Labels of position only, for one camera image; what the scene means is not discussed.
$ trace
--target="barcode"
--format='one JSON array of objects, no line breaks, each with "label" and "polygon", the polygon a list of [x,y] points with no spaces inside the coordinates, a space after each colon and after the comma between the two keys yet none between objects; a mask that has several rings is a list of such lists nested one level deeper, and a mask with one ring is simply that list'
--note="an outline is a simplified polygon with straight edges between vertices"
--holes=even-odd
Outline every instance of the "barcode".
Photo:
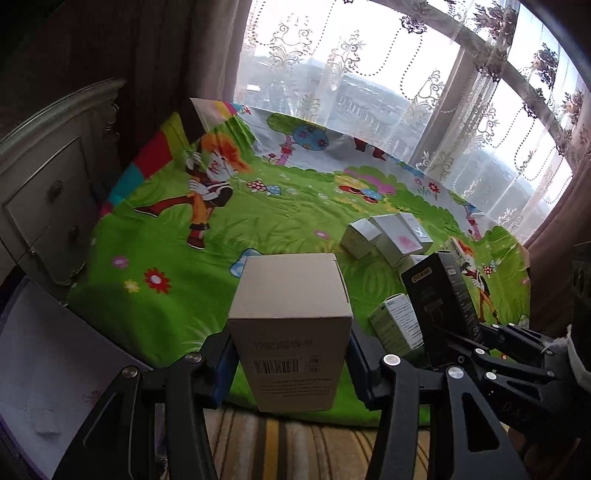
[{"label": "barcode", "polygon": [[259,375],[296,374],[300,370],[297,358],[271,358],[255,360],[256,373]]}]

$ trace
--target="white cardboard box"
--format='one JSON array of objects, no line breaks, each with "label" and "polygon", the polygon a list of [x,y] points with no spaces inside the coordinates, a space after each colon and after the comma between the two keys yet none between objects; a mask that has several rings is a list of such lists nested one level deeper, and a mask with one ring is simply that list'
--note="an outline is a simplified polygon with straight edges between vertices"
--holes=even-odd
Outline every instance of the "white cardboard box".
[{"label": "white cardboard box", "polygon": [[399,266],[408,255],[422,253],[423,247],[396,214],[376,215],[369,221],[382,232],[375,246],[391,267]]},{"label": "white cardboard box", "polygon": [[409,255],[406,260],[402,262],[402,265],[400,265],[398,273],[402,274],[403,272],[406,272],[410,267],[414,267],[416,264],[427,257],[428,255]]},{"label": "white cardboard box", "polygon": [[408,227],[408,229],[414,233],[414,236],[417,238],[419,243],[423,246],[423,253],[431,248],[433,245],[433,240],[427,233],[427,231],[423,228],[423,226],[419,223],[417,218],[412,213],[397,213],[398,218],[400,218]]},{"label": "white cardboard box", "polygon": [[330,410],[352,320],[333,254],[248,257],[228,326],[259,409]]},{"label": "white cardboard box", "polygon": [[369,220],[360,218],[347,225],[340,244],[359,260],[371,251],[379,236],[380,231]]},{"label": "white cardboard box", "polygon": [[423,344],[413,305],[404,293],[386,299],[368,320],[386,353],[403,356]]}]

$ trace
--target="cartoon boy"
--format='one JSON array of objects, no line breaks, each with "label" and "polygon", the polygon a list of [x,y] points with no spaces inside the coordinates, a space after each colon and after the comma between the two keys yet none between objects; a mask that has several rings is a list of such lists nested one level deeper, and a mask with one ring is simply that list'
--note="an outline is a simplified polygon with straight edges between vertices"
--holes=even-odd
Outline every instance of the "cartoon boy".
[{"label": "cartoon boy", "polygon": [[484,279],[482,274],[476,268],[476,261],[474,259],[474,250],[472,250],[468,245],[466,245],[462,241],[458,241],[458,243],[460,244],[460,247],[467,259],[467,261],[464,262],[460,266],[460,270],[462,271],[462,273],[465,276],[470,277],[472,279],[472,283],[478,289],[478,293],[479,293],[479,297],[480,297],[478,319],[480,320],[481,323],[485,323],[484,304],[486,303],[492,313],[492,316],[494,317],[496,322],[500,325],[501,322],[499,321],[499,316],[497,315],[495,306],[492,303],[491,292],[488,289],[488,285],[486,284],[486,280]]},{"label": "cartoon boy", "polygon": [[223,207],[232,197],[230,177],[247,172],[250,167],[240,158],[240,151],[228,135],[206,133],[201,137],[197,151],[186,161],[189,174],[189,192],[180,197],[161,200],[153,205],[138,207],[138,213],[157,217],[174,205],[190,204],[193,208],[187,245],[198,250],[205,249],[203,235],[209,229],[209,218],[215,207]]}]

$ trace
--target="window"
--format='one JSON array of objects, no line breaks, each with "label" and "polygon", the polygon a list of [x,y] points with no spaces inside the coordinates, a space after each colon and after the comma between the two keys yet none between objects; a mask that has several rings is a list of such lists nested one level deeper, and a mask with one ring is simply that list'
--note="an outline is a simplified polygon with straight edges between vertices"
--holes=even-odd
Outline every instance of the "window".
[{"label": "window", "polygon": [[382,1],[255,0],[235,101],[370,142],[525,241],[581,157],[572,62],[514,0]]}]

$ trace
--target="pink flower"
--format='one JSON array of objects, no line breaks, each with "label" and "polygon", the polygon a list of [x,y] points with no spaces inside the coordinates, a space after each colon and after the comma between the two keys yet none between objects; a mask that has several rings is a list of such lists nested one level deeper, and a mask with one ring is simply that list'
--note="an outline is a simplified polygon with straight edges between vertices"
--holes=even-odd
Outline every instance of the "pink flower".
[{"label": "pink flower", "polygon": [[114,257],[111,263],[120,270],[125,270],[129,266],[129,260],[125,257]]},{"label": "pink flower", "polygon": [[314,233],[316,234],[316,236],[319,236],[324,240],[330,240],[330,235],[326,232],[322,232],[321,230],[314,230]]}]

